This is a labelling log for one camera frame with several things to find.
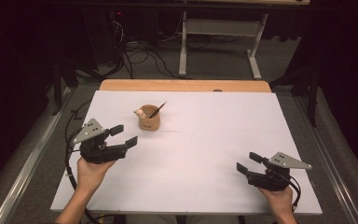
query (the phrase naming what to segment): metal rail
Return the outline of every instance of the metal rail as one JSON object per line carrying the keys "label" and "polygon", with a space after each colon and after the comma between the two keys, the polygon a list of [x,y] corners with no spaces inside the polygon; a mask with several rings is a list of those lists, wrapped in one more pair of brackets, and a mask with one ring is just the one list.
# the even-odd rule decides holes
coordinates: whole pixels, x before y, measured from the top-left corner
{"label": "metal rail", "polygon": [[301,115],[303,119],[307,122],[307,125],[310,128],[310,132],[312,134],[315,143],[317,144],[318,154],[322,160],[322,164],[326,170],[327,176],[330,178],[330,182],[333,186],[334,191],[341,203],[341,206],[348,218],[348,221],[352,224],[358,224],[358,211],[353,203],[350,192],[348,191],[347,186],[339,175],[339,172],[331,159],[324,142],[319,135],[318,129],[313,127],[310,123],[310,120],[307,116],[307,108],[305,103],[301,100],[300,97],[295,97],[295,102],[299,110],[301,111]]}
{"label": "metal rail", "polygon": [[[73,92],[66,88],[63,93],[63,107],[67,105],[69,99],[73,95]],[[45,145],[48,142],[50,136],[52,135],[60,117],[62,116],[62,110],[58,111],[57,115],[51,120],[48,125],[45,133],[42,138],[39,140],[38,144],[33,148],[31,154],[28,157],[28,160],[25,162],[22,167],[20,174],[18,175],[16,181],[11,187],[10,192],[6,196],[4,202],[0,207],[0,224],[8,223],[10,221],[11,216],[13,215],[15,208],[20,202],[22,194],[28,187],[28,184],[31,181],[31,178],[34,175],[34,171],[36,170],[37,165],[39,164],[43,153],[45,152]]]}
{"label": "metal rail", "polygon": [[226,12],[263,12],[263,13],[332,13],[339,11],[339,7],[311,7],[309,5],[271,5],[271,3],[129,3],[129,2],[104,2],[104,1],[80,1],[80,0],[42,0],[42,6],[50,7],[103,7],[119,9],[158,9],[176,11],[226,11]]}

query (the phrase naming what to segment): human arm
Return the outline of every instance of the human arm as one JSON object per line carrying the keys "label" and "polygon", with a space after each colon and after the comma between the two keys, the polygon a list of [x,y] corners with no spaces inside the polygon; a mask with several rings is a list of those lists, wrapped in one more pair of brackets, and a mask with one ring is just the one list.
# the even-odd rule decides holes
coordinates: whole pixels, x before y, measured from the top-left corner
{"label": "human arm", "polygon": [[77,161],[77,186],[69,203],[65,206],[56,223],[79,223],[92,195],[103,182],[103,178],[114,161],[102,164],[86,162],[83,158]]}
{"label": "human arm", "polygon": [[258,189],[266,196],[271,212],[279,224],[297,224],[292,210],[293,191],[290,187],[282,191]]}

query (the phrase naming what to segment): table leg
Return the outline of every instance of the table leg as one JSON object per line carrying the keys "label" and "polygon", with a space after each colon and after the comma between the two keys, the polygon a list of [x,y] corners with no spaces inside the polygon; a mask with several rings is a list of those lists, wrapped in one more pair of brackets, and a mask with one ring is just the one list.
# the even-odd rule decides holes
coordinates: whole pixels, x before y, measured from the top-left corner
{"label": "table leg", "polygon": [[266,26],[268,16],[269,14],[263,14],[263,16],[261,17],[260,25],[258,26],[257,32],[255,34],[255,42],[253,48],[247,50],[249,64],[251,65],[252,73],[255,79],[261,79],[260,70],[258,69],[257,62],[255,60],[255,53],[260,43],[261,35],[264,32],[264,27]]}
{"label": "table leg", "polygon": [[186,64],[187,64],[187,12],[183,12],[183,23],[182,23],[182,47],[180,51],[180,62],[179,62],[179,76],[184,77],[186,75]]}

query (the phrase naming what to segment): wire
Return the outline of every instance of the wire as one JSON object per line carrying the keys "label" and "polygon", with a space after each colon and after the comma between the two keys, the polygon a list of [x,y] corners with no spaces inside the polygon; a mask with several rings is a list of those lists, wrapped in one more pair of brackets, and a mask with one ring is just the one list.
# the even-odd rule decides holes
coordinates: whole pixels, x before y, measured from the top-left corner
{"label": "wire", "polygon": [[292,188],[296,191],[297,197],[296,197],[295,201],[294,201],[293,204],[292,204],[292,210],[293,210],[293,212],[296,211],[297,205],[298,205],[298,201],[300,201],[300,197],[301,197],[301,188],[300,188],[298,182],[297,182],[292,176],[290,176],[290,178],[294,179],[295,182],[297,183],[297,185],[298,185],[298,187],[297,187],[295,184],[292,183],[292,181],[290,181],[290,179],[287,179],[285,176],[283,176],[283,175],[281,175],[281,174],[279,174],[279,173],[277,173],[277,172],[275,172],[275,171],[271,171],[271,172],[272,172],[273,174],[279,176],[280,178],[284,179],[284,180],[285,180],[290,186],[292,186]]}
{"label": "wire", "polygon": [[192,47],[188,42],[187,42],[187,46],[190,48],[190,49],[203,49],[205,48],[206,46],[209,45],[210,41],[211,41],[211,37],[209,35],[191,35],[192,37],[198,37],[198,36],[205,36],[205,38],[203,39],[206,39],[206,43],[204,43],[203,45],[201,45],[200,47]]}
{"label": "wire", "polygon": [[126,51],[133,51],[133,50],[136,50],[136,49],[140,49],[141,48],[141,41],[131,41],[131,42],[128,42],[126,44],[126,47],[128,47],[129,45],[132,45],[132,44],[137,44],[138,46],[134,47],[133,49],[126,49]]}
{"label": "wire", "polygon": [[181,40],[178,40],[179,37],[181,37],[182,35],[178,35],[178,36],[175,36],[175,37],[172,37],[170,39],[166,39],[166,40],[161,40],[159,43],[164,45],[164,46],[169,46],[169,47],[172,47],[172,46],[179,46],[181,45],[182,41]]}
{"label": "wire", "polygon": [[103,215],[103,216],[99,216],[99,217],[95,217],[95,219],[100,219],[100,218],[104,218],[104,217],[114,217],[115,215]]}
{"label": "wire", "polygon": [[[140,63],[144,63],[146,62],[149,58],[152,58],[155,62],[156,68],[158,69],[158,72],[161,73],[163,76],[165,77],[173,77],[173,78],[179,78],[179,79],[191,79],[188,77],[179,77],[179,76],[175,76],[170,69],[167,67],[167,64],[165,63],[165,61],[162,59],[162,57],[153,49],[142,49],[141,48],[141,42],[139,42],[139,45],[132,49],[132,50],[127,50],[127,52],[131,52],[130,55],[128,55],[128,61],[130,64],[140,64]],[[139,55],[139,54],[143,54],[145,57],[140,61],[140,62],[134,62],[133,60],[131,61],[131,58],[135,55]],[[162,65],[164,67],[164,71],[162,71],[160,69],[160,65],[158,64],[159,62],[162,62]]]}
{"label": "wire", "polygon": [[[69,180],[71,181],[71,185],[74,189],[76,189],[77,187],[77,183],[76,180],[74,178],[74,174],[72,173],[72,168],[69,164],[69,155],[72,154],[72,152],[69,150],[71,148],[71,143],[73,138],[80,133],[80,131],[82,130],[82,128],[77,129],[76,131],[74,131],[68,139],[68,142],[66,143],[66,153],[65,153],[65,166],[66,166],[66,174],[69,178]],[[84,210],[84,214],[86,215],[86,217],[94,224],[101,224],[100,222],[98,222],[94,217],[92,217],[92,215],[90,214],[89,210],[86,208]]]}
{"label": "wire", "polygon": [[240,41],[245,38],[245,36],[237,35],[232,40],[223,40],[221,38],[216,38],[218,36],[221,36],[221,35],[212,35],[211,40],[213,40],[213,42],[216,42],[216,43],[234,43],[234,42]]}
{"label": "wire", "polygon": [[114,46],[115,46],[115,49],[117,48],[117,46],[116,46],[116,41],[115,41],[115,39],[116,39],[116,35],[117,35],[117,33],[118,33],[118,28],[120,28],[120,33],[121,33],[121,35],[120,35],[120,40],[118,41],[118,44],[120,44],[122,41],[123,41],[123,37],[124,37],[124,31],[123,31],[123,27],[121,26],[121,24],[120,23],[118,23],[117,21],[111,21],[112,22],[112,25],[115,25],[116,26],[116,31],[115,31],[115,33],[114,34],[112,34],[113,36],[112,36],[112,41],[113,41],[113,44],[114,44]]}
{"label": "wire", "polygon": [[163,39],[163,40],[160,40],[159,42],[162,43],[162,42],[166,42],[166,41],[170,41],[172,39],[176,39],[177,37],[179,36],[182,36],[182,35],[178,35],[178,31],[179,31],[179,28],[180,28],[180,24],[182,23],[182,19],[183,19],[183,12],[180,14],[180,19],[179,19],[179,22],[178,22],[178,25],[176,26],[176,30],[175,32],[173,33],[173,35],[171,35],[171,37],[168,37],[167,39]]}
{"label": "wire", "polygon": [[78,151],[80,151],[80,149],[69,151],[68,154],[71,154],[71,153],[73,153],[73,152],[78,152]]}
{"label": "wire", "polygon": [[66,126],[65,126],[65,142],[66,144],[68,144],[68,128],[69,128],[69,124],[71,123],[72,119],[75,117],[75,119],[81,119],[81,118],[78,118],[77,115],[78,115],[78,112],[79,110],[85,106],[86,104],[90,103],[91,102],[91,99],[89,99],[88,101],[86,101],[85,103],[83,103],[80,107],[78,107],[76,110],[71,110],[71,112],[73,113],[71,118],[68,119],[68,122],[66,123]]}
{"label": "wire", "polygon": [[126,51],[124,51],[124,55],[127,57],[127,61],[129,62],[130,69],[127,67],[127,65],[124,63],[125,68],[127,69],[127,72],[130,74],[130,79],[133,79],[133,71],[132,71],[132,64],[130,62],[130,57]]}

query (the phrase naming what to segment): white table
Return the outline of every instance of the white table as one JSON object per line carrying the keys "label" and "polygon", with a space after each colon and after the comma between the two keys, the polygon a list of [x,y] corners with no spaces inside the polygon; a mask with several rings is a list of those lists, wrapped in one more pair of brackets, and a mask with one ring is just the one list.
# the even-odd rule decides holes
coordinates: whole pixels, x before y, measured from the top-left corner
{"label": "white table", "polygon": [[[160,128],[140,130],[132,111],[166,101]],[[123,133],[106,139],[108,146],[138,136],[138,145],[109,170],[89,202],[88,209],[96,212],[268,213],[264,196],[237,172],[236,162],[264,173],[265,167],[251,161],[249,152],[270,158],[281,151],[300,159],[270,92],[97,91],[85,121],[91,118],[104,128],[124,124]],[[78,158],[74,153],[70,160],[74,175]],[[321,214],[306,172],[292,170],[291,175],[302,188],[296,212]],[[73,192],[63,175],[51,210],[61,211]]]}
{"label": "white table", "polygon": [[[219,2],[219,3],[237,3],[237,4],[261,4],[261,5],[288,5],[302,6],[308,5],[310,0],[184,0],[187,2]],[[187,68],[187,34],[197,35],[237,35],[248,36],[254,40],[251,49],[247,49],[247,58],[252,69],[254,79],[261,79],[260,70],[255,60],[261,35],[266,26],[268,14],[261,16],[259,21],[220,21],[205,19],[188,19],[187,12],[183,12],[182,22],[182,47],[179,61],[179,75],[186,75]]]}

